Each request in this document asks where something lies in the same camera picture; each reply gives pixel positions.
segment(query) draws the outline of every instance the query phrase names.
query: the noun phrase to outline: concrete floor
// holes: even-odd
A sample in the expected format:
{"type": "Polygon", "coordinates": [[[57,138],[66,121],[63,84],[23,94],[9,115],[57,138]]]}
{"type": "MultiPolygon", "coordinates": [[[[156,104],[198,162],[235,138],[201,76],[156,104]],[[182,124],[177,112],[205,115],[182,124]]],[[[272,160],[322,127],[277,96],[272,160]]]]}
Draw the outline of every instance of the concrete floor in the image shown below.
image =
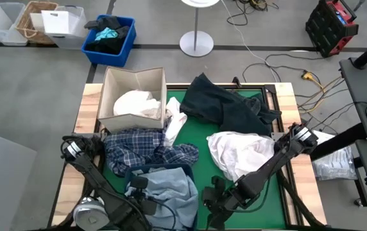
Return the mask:
{"type": "MultiPolygon", "coordinates": [[[[88,20],[106,12],[134,17],[138,34],[135,44],[176,45],[180,36],[192,30],[194,26],[194,10],[179,0],[117,0],[115,5],[115,1],[110,0],[55,2],[60,5],[75,4],[84,7],[88,20]]],[[[279,5],[279,10],[270,8],[269,12],[254,12],[248,16],[251,24],[239,27],[248,45],[256,46],[258,50],[271,50],[253,52],[263,58],[276,53],[319,57],[316,53],[273,51],[294,46],[311,47],[303,24],[317,1],[273,2],[279,5]]],[[[357,0],[347,2],[354,6],[357,0]]],[[[225,0],[225,3],[232,14],[237,13],[232,1],[225,0]]],[[[360,24],[359,35],[348,46],[367,47],[367,1],[357,15],[356,21],[360,24]]],[[[217,45],[241,45],[239,34],[226,23],[227,17],[221,3],[212,8],[201,9],[200,29],[210,33],[217,45]]],[[[359,54],[341,53],[315,61],[274,56],[269,59],[269,63],[307,69],[316,73],[321,82],[326,84],[339,76],[340,60],[359,54]]],[[[130,53],[126,68],[139,70],[165,67],[167,82],[191,82],[202,72],[213,82],[225,82],[231,81],[234,76],[242,80],[243,70],[249,64],[259,61],[248,51],[213,50],[207,56],[191,58],[179,49],[134,49],[130,53]]],[[[94,83],[103,81],[105,68],[102,65],[97,66],[94,83]]],[[[80,51],[0,47],[0,136],[38,152],[11,230],[28,230],[47,225],[62,170],[58,150],[60,138],[73,129],[89,69],[89,61],[80,51]]],[[[282,81],[293,83],[295,94],[312,94],[318,91],[313,83],[300,78],[299,71],[279,69],[278,72],[282,81]]],[[[248,82],[273,81],[270,71],[259,66],[249,68],[245,77],[248,82]]],[[[343,83],[336,90],[345,88],[343,83]]],[[[297,102],[303,103],[304,99],[297,98],[297,102]]],[[[348,91],[344,91],[326,99],[312,114],[318,119],[324,119],[351,102],[348,91]]],[[[352,108],[332,123],[331,127],[342,132],[358,122],[359,118],[352,108]]],[[[359,209],[353,205],[352,202],[358,195],[352,181],[318,182],[318,186],[328,224],[335,228],[367,230],[367,208],[359,209]]]]}

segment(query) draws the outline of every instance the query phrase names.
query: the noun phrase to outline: wicker basket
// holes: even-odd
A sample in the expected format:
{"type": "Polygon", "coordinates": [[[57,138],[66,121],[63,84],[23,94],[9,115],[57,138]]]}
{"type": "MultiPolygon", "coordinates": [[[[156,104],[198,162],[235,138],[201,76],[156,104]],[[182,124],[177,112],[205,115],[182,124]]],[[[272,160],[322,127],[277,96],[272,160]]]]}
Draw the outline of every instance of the wicker basket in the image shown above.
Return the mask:
{"type": "Polygon", "coordinates": [[[41,31],[37,31],[31,22],[30,13],[41,13],[41,10],[55,10],[57,3],[30,1],[25,8],[25,11],[15,27],[22,36],[28,40],[40,44],[54,44],[54,42],[41,31]]]}

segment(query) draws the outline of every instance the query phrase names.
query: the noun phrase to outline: plastic bag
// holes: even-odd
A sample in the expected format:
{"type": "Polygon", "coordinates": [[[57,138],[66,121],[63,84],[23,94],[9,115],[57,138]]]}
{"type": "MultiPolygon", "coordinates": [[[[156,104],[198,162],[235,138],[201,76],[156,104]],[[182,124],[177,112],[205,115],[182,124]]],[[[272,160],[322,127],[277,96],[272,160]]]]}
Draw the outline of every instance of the plastic bag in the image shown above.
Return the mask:
{"type": "MultiPolygon", "coordinates": [[[[334,137],[327,133],[313,131],[319,138],[318,144],[334,137]]],[[[314,174],[317,180],[347,179],[356,180],[355,165],[351,147],[347,146],[330,155],[312,162],[314,174]]]]}

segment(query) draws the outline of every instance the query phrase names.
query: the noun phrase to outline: white cloth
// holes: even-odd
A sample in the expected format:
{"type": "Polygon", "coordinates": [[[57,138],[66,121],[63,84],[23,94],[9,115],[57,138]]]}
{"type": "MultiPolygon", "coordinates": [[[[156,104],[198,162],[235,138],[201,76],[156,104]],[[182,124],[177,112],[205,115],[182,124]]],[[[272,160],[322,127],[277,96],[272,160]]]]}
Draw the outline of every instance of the white cloth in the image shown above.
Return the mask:
{"type": "Polygon", "coordinates": [[[274,154],[275,141],[257,134],[219,132],[207,137],[210,154],[232,181],[256,171],[274,154]]]}
{"type": "Polygon", "coordinates": [[[165,141],[164,146],[172,146],[179,131],[187,120],[185,113],[179,111],[181,104],[176,100],[175,97],[169,99],[166,105],[166,113],[171,114],[172,119],[165,131],[165,141]]]}
{"type": "Polygon", "coordinates": [[[133,114],[152,119],[160,119],[160,102],[153,99],[152,93],[131,90],[114,103],[114,116],[133,114]]]}

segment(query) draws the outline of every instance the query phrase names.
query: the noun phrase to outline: cardboard box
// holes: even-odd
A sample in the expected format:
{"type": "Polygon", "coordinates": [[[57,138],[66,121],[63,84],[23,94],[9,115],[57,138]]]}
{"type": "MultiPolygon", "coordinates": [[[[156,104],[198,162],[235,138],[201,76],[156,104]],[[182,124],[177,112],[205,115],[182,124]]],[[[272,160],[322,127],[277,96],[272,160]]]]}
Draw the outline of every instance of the cardboard box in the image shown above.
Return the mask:
{"type": "Polygon", "coordinates": [[[164,68],[152,68],[143,71],[128,71],[107,67],[102,96],[98,108],[98,120],[110,132],[127,128],[163,128],[166,111],[166,81],[164,68]],[[150,91],[153,98],[161,102],[160,119],[151,119],[139,115],[114,115],[114,103],[123,94],[131,90],[150,91]]]}

